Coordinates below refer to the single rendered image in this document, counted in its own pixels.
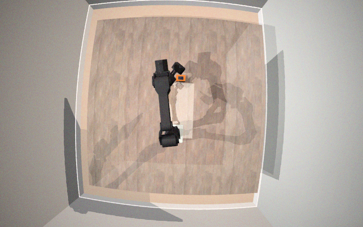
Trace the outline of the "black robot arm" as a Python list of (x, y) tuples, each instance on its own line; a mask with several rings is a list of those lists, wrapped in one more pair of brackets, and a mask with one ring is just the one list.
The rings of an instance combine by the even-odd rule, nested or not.
[[(178, 146), (180, 130), (173, 126), (170, 116), (169, 93), (171, 91), (171, 72), (168, 70), (167, 59), (155, 61), (156, 71), (152, 76), (152, 86), (158, 93), (160, 109), (159, 141), (163, 148)], [(164, 135), (162, 132), (165, 131)]]

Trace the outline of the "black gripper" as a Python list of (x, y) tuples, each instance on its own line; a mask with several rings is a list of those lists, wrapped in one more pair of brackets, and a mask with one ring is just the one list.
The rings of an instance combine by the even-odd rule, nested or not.
[(176, 80), (176, 78), (174, 77), (174, 75), (176, 74), (176, 72), (178, 74), (182, 74), (185, 71), (185, 68), (179, 64), (178, 62), (175, 62), (174, 65), (172, 66), (172, 72), (171, 72), (171, 84), (173, 84)]

